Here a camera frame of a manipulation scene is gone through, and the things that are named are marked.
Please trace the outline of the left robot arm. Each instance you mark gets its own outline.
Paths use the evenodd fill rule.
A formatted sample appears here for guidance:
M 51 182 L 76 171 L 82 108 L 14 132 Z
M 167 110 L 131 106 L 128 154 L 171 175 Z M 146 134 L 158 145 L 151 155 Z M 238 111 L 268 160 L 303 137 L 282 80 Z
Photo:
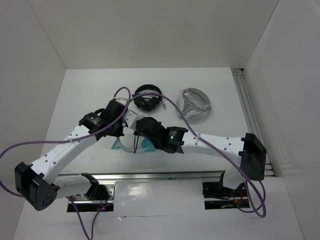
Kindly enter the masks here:
M 66 138 L 29 165 L 14 169 L 16 190 L 37 210 L 46 209 L 55 199 L 82 195 L 88 200 L 109 197 L 107 188 L 89 173 L 59 178 L 61 171 L 81 152 L 102 137 L 123 134 L 121 113 L 127 99 L 112 99 L 106 108 L 86 114 Z

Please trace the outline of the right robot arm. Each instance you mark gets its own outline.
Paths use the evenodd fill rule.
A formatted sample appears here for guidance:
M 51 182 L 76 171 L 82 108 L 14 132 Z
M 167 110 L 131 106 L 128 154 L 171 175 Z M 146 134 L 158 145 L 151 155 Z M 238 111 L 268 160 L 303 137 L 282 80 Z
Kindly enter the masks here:
M 253 133 L 222 137 L 192 132 L 183 127 L 164 127 L 152 117 L 127 120 L 130 129 L 168 154 L 201 154 L 225 158 L 231 167 L 220 177 L 218 190 L 230 196 L 245 181 L 263 181 L 267 150 Z

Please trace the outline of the teal cat-ear headphones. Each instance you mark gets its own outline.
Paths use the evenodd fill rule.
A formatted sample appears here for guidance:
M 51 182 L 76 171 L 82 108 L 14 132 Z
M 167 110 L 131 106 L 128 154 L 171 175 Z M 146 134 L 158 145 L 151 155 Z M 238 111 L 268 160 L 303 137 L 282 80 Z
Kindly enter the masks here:
M 135 143 L 134 143 L 134 147 L 129 148 L 123 145 L 123 143 L 121 142 L 121 139 L 117 137 L 110 149 L 122 150 L 129 154 L 144 154 L 144 153 L 152 153 L 156 151 L 156 148 L 153 146 L 153 144 L 145 138 L 141 141 L 140 148 L 138 148 Z

